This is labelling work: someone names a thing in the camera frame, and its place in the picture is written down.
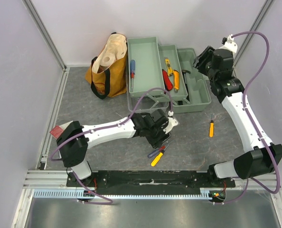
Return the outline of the black hammer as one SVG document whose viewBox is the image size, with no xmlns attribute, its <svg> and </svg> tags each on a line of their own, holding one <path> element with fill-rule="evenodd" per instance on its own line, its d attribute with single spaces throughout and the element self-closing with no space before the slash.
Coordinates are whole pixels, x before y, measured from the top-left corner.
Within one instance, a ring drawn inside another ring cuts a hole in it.
<svg viewBox="0 0 282 228">
<path fill-rule="evenodd" d="M 188 95 L 186 97 L 186 103 L 190 104 L 190 97 L 189 97 L 190 92 L 189 92 L 189 88 L 188 88 L 187 74 L 190 75 L 191 72 L 189 70 L 181 70 L 181 72 L 182 72 L 182 75 L 183 75 L 183 78 L 184 78 L 184 84 L 185 84 L 185 87 L 186 87 L 186 90 L 187 90 L 187 93 L 188 93 Z"/>
</svg>

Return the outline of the yellow handled screwdriver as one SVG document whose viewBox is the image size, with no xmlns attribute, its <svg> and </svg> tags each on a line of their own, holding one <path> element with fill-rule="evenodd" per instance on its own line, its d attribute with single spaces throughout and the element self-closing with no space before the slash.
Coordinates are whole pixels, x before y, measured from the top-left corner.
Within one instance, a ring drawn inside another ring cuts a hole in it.
<svg viewBox="0 0 282 228">
<path fill-rule="evenodd" d="M 164 152 L 160 152 L 155 159 L 151 162 L 151 166 L 154 167 L 156 166 L 156 164 L 159 162 L 159 160 L 161 159 L 161 157 L 163 156 Z"/>
</svg>

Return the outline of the orange utility knife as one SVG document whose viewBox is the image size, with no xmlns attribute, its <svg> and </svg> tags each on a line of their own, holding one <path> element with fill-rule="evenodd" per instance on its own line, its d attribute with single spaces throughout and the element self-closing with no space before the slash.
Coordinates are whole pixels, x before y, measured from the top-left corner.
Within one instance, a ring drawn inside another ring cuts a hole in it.
<svg viewBox="0 0 282 228">
<path fill-rule="evenodd" d="M 179 91 L 180 80 L 179 80 L 179 72 L 177 70 L 173 70 L 174 75 L 174 92 L 177 93 Z"/>
</svg>

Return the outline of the yellow utility knife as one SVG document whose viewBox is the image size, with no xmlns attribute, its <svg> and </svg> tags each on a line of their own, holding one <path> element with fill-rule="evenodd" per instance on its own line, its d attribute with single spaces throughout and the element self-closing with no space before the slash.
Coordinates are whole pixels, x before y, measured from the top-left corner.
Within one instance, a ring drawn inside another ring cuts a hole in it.
<svg viewBox="0 0 282 228">
<path fill-rule="evenodd" d="M 173 69 L 171 67 L 170 60 L 167 57 L 165 58 L 165 64 L 167 67 L 168 76 L 173 76 Z"/>
</svg>

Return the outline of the red handled pliers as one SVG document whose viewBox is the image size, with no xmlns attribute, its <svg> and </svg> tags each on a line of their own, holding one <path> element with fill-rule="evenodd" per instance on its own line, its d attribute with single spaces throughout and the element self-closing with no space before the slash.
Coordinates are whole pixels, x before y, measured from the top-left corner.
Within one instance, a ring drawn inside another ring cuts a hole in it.
<svg viewBox="0 0 282 228">
<path fill-rule="evenodd" d="M 163 76 L 164 84 L 167 87 L 167 91 L 171 91 L 173 89 L 173 84 L 168 76 L 168 73 L 164 69 L 162 70 L 162 76 Z"/>
</svg>

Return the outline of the green toolbox with clear lid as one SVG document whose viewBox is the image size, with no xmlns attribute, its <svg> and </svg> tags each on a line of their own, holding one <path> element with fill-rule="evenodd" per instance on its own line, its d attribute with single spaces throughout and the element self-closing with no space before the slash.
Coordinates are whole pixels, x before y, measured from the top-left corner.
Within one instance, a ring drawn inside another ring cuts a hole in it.
<svg viewBox="0 0 282 228">
<path fill-rule="evenodd" d="M 203 111 L 211 97 L 204 76 L 194 67 L 193 48 L 159 45 L 156 37 L 130 38 L 128 43 L 128 109 L 137 112 Z"/>
</svg>

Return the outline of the orange handled chisel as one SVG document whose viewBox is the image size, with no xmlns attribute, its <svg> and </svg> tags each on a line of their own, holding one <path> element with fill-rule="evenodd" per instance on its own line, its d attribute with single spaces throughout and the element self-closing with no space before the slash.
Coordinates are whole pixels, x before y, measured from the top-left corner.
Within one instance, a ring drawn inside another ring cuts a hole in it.
<svg viewBox="0 0 282 228">
<path fill-rule="evenodd" d="M 209 137 L 214 136 L 214 117 L 212 115 L 211 121 L 210 121 L 210 127 L 209 127 Z"/>
</svg>

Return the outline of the blue handled small screwdriver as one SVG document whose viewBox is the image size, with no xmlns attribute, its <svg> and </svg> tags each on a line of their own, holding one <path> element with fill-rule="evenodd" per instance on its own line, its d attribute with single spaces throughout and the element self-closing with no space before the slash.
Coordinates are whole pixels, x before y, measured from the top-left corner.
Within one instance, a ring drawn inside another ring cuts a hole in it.
<svg viewBox="0 0 282 228">
<path fill-rule="evenodd" d="M 134 80 L 134 76 L 135 76 L 135 67 L 136 67 L 135 60 L 132 59 L 130 61 L 131 90 L 133 90 L 133 80 Z"/>
</svg>

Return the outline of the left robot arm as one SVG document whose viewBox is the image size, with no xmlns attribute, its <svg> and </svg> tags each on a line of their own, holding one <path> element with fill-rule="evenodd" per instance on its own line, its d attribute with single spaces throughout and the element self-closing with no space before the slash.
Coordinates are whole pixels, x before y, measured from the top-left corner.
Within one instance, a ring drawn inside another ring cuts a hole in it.
<svg viewBox="0 0 282 228">
<path fill-rule="evenodd" d="M 93 174 L 85 155 L 88 149 L 99 144 L 133 137 L 145 137 L 157 149 L 170 138 L 171 130 L 179 124 L 174 113 L 158 109 L 153 113 L 132 113 L 118 121 L 81 125 L 71 122 L 57 138 L 57 151 L 64 167 L 70 168 L 82 186 L 93 183 Z"/>
</svg>

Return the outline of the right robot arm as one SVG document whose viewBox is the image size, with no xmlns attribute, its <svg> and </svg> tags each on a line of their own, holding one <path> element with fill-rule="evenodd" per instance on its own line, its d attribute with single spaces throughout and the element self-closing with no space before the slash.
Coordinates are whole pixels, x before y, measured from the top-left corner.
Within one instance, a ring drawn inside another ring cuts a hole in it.
<svg viewBox="0 0 282 228">
<path fill-rule="evenodd" d="M 274 144 L 265 134 L 243 95 L 241 81 L 233 76 L 233 52 L 211 46 L 194 60 L 193 66 L 209 78 L 211 91 L 229 113 L 241 138 L 244 154 L 222 163 L 210 165 L 207 183 L 219 186 L 224 178 L 239 177 L 243 180 L 274 171 L 272 158 L 279 163 L 282 145 Z"/>
</svg>

